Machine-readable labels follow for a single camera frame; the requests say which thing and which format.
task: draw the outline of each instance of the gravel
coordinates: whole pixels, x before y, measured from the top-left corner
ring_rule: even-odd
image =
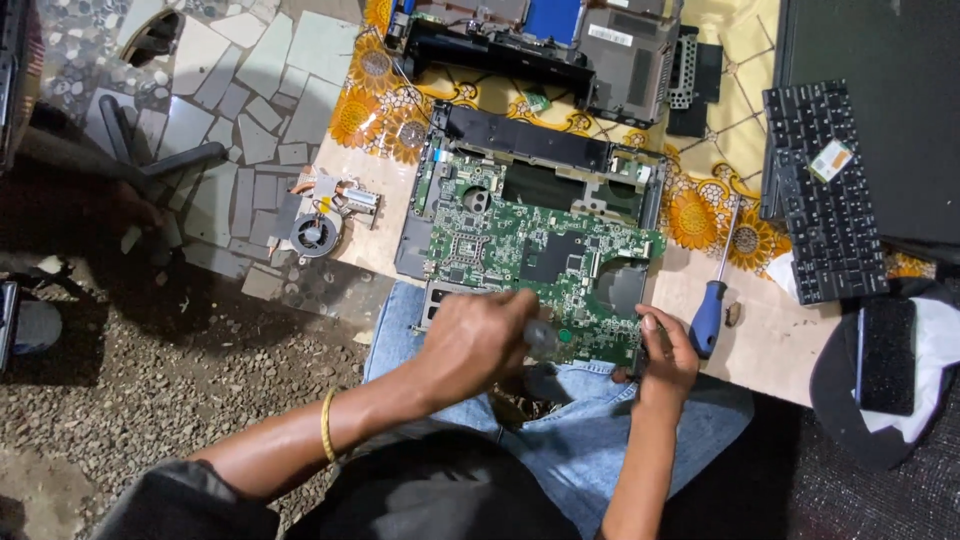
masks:
[[[353,386],[361,379],[357,362],[368,348],[337,343],[356,329],[333,319],[274,305],[275,311],[265,312],[265,304],[235,293],[235,300],[198,297],[183,315],[207,309],[193,315],[194,330],[164,339],[152,326],[171,324],[162,315],[134,323],[104,291],[88,285],[84,290],[96,299],[90,312],[105,314],[103,324],[87,323],[97,317],[84,316],[83,309],[69,311],[58,344],[19,358],[0,384],[0,441],[15,451],[65,457],[94,485],[97,495],[85,501],[79,538],[86,538],[140,471],[162,458],[187,456],[267,416],[322,399],[331,385]],[[76,300],[55,285],[37,296]],[[182,295],[159,297],[169,298],[173,308],[157,313],[180,313]],[[78,378],[85,383],[29,381],[57,369],[80,373],[73,362],[92,362],[89,378]],[[330,472],[323,471],[274,503],[281,530],[319,503],[329,482]]]

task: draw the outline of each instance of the green circuit board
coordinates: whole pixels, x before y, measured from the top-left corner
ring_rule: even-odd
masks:
[[[506,201],[507,167],[491,160],[447,154],[443,163],[429,165],[429,172],[442,167],[445,176],[435,184],[440,192],[424,265],[428,280],[489,290],[532,288],[552,308],[551,324],[561,338],[559,350],[543,359],[633,365],[637,319],[610,312],[593,288],[601,268],[615,258],[661,257],[662,234]],[[426,201],[426,191],[416,193],[415,209],[423,211]]]

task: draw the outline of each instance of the person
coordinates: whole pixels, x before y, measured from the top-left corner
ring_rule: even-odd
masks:
[[[507,430],[486,391],[522,369],[537,295],[448,296],[424,337],[409,330],[423,294],[395,285],[363,384],[157,464],[93,538],[275,538],[267,504],[331,456],[324,500],[284,538],[654,538],[667,498],[753,415],[748,391],[698,377],[681,323],[637,306],[639,383],[603,361],[538,364],[528,390],[563,406]]]

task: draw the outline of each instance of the table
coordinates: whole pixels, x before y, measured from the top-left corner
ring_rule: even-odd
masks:
[[[370,0],[365,21],[386,30],[390,0]],[[770,260],[791,250],[784,231],[759,220],[757,206],[766,120],[760,92],[773,77],[779,2],[687,0],[684,23],[701,29],[699,40],[723,44],[727,66],[721,101],[710,106],[702,139],[665,137],[665,122],[648,131],[597,120],[572,108],[557,89],[547,89],[550,109],[533,114],[519,90],[523,82],[439,67],[416,88],[389,70],[376,37],[356,45],[345,89],[330,121],[315,166],[331,175],[353,175],[381,195],[371,230],[353,224],[333,256],[373,272],[398,276],[394,254],[409,204],[431,98],[447,99],[577,135],[605,138],[670,158],[660,229],[671,241],[654,263],[645,303],[690,321],[706,282],[713,279],[730,228],[733,190],[744,195],[733,231],[725,274],[725,304],[739,302],[737,326],[721,329],[702,370],[753,390],[810,405],[807,391],[814,363],[838,324],[839,305],[802,307],[765,273]],[[918,275],[927,268],[891,255],[891,276]]]

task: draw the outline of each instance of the dirt ground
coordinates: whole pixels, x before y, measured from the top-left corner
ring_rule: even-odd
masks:
[[[37,292],[60,310],[60,340],[1,379],[0,526],[16,538],[85,538],[144,468],[361,380],[368,346],[353,338],[368,332],[185,265],[157,286],[155,269],[103,255],[121,268],[71,259],[65,286]],[[281,530],[328,482],[275,503]]]

